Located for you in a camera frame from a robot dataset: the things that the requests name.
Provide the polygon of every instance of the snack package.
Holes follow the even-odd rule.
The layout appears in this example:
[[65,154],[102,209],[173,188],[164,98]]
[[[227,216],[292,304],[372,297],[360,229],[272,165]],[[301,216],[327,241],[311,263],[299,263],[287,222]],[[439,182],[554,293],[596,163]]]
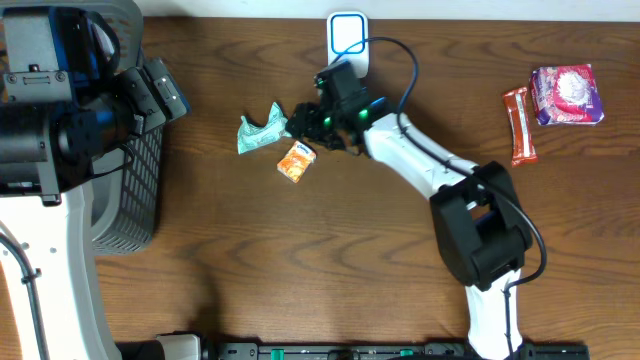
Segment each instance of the snack package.
[[531,75],[540,125],[595,125],[604,119],[591,65],[542,67]]
[[511,132],[513,133],[513,157],[511,166],[538,162],[536,150],[531,141],[529,119],[527,119],[527,88],[511,90],[504,95],[504,105],[509,113]]
[[249,123],[246,117],[241,116],[242,124],[238,129],[238,154],[255,150],[280,140],[283,136],[290,136],[284,127],[287,118],[278,106],[273,103],[269,112],[269,121],[264,127],[258,127]]
[[284,159],[278,163],[278,171],[294,183],[300,181],[302,174],[316,160],[316,153],[305,144],[296,141]]

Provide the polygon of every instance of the purple snack bag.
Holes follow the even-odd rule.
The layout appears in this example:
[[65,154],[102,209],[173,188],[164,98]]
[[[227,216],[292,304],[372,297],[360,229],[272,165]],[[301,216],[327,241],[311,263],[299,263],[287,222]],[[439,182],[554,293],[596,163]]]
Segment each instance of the purple snack bag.
[[531,96],[540,125],[595,125],[604,119],[589,64],[535,70],[531,75]]

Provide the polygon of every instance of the green connector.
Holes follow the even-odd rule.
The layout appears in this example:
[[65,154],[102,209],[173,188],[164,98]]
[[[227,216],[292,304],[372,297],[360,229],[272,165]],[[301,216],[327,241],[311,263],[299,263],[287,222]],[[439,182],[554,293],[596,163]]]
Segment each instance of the green connector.
[[271,350],[271,360],[284,360],[284,350],[280,350],[280,349]]

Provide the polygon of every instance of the crumpled plastic wrapper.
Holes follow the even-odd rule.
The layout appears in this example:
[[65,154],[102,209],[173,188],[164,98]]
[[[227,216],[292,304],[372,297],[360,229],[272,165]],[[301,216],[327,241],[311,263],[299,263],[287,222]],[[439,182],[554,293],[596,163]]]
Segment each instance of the crumpled plastic wrapper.
[[269,120],[263,127],[250,124],[249,120],[244,116],[240,117],[240,119],[242,119],[242,125],[238,129],[238,154],[272,144],[283,136],[291,137],[284,130],[285,125],[287,125],[287,118],[276,103],[271,106]]

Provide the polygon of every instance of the wood grain surface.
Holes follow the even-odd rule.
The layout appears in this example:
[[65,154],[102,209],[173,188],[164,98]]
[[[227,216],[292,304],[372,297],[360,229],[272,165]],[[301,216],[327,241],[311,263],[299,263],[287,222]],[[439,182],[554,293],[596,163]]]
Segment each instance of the wood grain surface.
[[[325,32],[317,20],[146,20],[146,55],[165,59],[193,114],[165,133],[152,246],[98,259],[115,339],[466,336],[464,288],[438,255],[428,204],[392,170],[317,149],[293,184],[275,167],[291,140],[237,154],[240,115],[264,123],[274,101],[290,115],[317,99]],[[519,328],[535,342],[584,342],[592,359],[640,358],[640,25],[375,20],[370,34],[420,59],[411,120],[481,164],[510,162],[502,93],[539,66],[593,65],[604,121],[543,128],[529,109],[540,162],[511,169],[549,251],[547,272],[518,289]],[[372,45],[374,94],[397,101],[410,74],[400,49]],[[534,247],[524,273],[538,259]],[[4,287],[0,322],[1,357],[18,358]]]

